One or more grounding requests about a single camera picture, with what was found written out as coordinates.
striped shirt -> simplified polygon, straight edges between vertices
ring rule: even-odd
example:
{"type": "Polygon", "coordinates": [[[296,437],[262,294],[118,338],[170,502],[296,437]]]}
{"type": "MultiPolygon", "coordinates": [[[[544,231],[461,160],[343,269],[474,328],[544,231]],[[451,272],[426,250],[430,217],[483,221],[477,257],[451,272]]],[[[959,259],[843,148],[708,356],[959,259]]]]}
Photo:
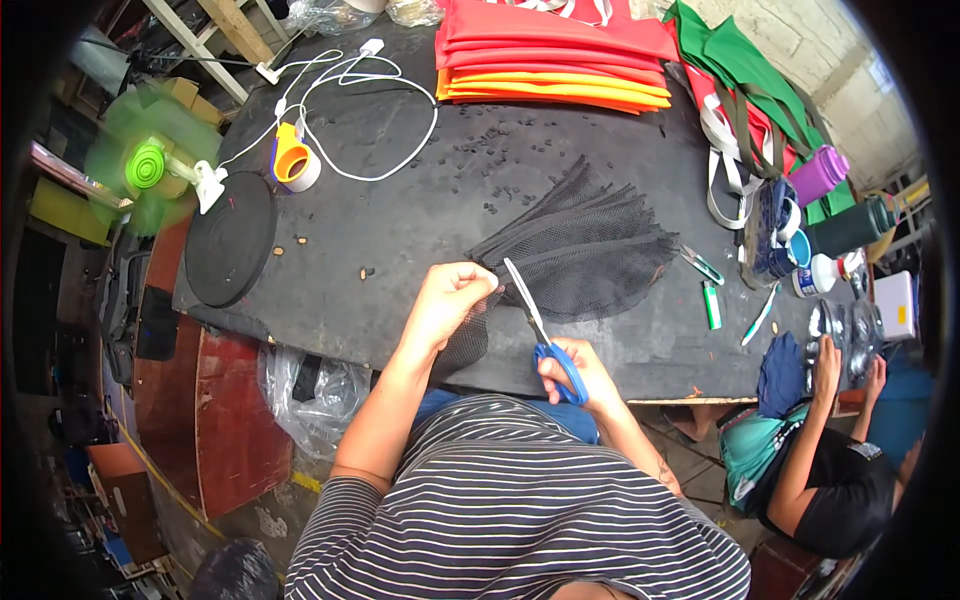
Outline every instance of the striped shirt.
{"type": "Polygon", "coordinates": [[[288,598],[549,598],[597,582],[636,598],[744,598],[726,533],[620,452],[527,402],[458,400],[414,432],[384,496],[333,477],[288,598]]]}

bare foot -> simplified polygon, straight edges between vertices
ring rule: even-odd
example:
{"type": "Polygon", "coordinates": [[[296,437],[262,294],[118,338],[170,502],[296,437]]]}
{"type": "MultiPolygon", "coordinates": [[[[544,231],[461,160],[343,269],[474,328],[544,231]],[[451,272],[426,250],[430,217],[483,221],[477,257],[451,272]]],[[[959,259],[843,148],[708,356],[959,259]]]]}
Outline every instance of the bare foot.
{"type": "Polygon", "coordinates": [[[703,431],[701,431],[701,428],[697,426],[698,423],[693,420],[693,412],[689,406],[664,406],[661,412],[663,413],[663,417],[667,419],[677,431],[686,435],[694,442],[702,442],[707,437],[709,423],[707,423],[707,427],[703,427],[703,431]]]}

black mesh fabric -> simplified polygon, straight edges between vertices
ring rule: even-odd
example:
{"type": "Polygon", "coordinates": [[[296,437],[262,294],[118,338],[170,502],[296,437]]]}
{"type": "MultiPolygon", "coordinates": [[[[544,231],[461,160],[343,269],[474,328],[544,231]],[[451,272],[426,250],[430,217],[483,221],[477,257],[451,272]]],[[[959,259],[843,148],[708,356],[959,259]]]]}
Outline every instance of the black mesh fabric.
{"type": "Polygon", "coordinates": [[[470,311],[434,366],[445,379],[487,353],[487,315],[503,301],[522,306],[504,257],[516,265],[545,321],[602,319],[636,306],[678,253],[646,194],[627,185],[611,192],[584,156],[539,202],[466,252],[500,278],[499,290],[470,311]]]}

black shirt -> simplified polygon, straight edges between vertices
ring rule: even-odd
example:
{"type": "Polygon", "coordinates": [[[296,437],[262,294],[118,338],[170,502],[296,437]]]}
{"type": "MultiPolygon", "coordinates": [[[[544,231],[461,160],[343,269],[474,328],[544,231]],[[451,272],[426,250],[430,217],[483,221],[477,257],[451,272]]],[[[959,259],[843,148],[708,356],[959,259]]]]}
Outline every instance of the black shirt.
{"type": "MultiPolygon", "coordinates": [[[[758,517],[767,529],[781,535],[785,534],[767,517],[767,506],[799,433],[783,444],[747,499],[748,516],[758,517]]],[[[862,552],[883,533],[890,520],[896,481],[897,472],[880,448],[824,429],[806,480],[806,489],[818,490],[797,525],[793,541],[828,559],[845,559],[862,552]]]]}

scissors blade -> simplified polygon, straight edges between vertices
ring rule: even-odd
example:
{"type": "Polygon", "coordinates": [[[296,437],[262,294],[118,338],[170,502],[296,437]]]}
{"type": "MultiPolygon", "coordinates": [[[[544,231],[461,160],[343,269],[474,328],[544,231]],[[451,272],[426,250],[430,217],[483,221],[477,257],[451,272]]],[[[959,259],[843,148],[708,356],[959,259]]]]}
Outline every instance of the scissors blade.
{"type": "Polygon", "coordinates": [[[550,338],[543,329],[543,318],[540,317],[540,312],[537,309],[537,304],[534,302],[534,297],[530,294],[530,290],[527,289],[527,284],[523,281],[523,277],[520,276],[520,271],[516,269],[514,261],[506,256],[503,258],[503,264],[506,265],[507,272],[510,273],[510,276],[514,278],[514,285],[520,293],[520,297],[523,298],[523,303],[525,304],[523,311],[527,314],[527,323],[530,325],[530,328],[534,330],[537,341],[550,346],[550,338]]]}
{"type": "Polygon", "coordinates": [[[696,253],[692,248],[684,244],[680,245],[681,251],[684,253],[682,257],[690,266],[709,277],[717,285],[724,284],[723,275],[713,268],[713,265],[708,263],[700,254],[696,253]]]}

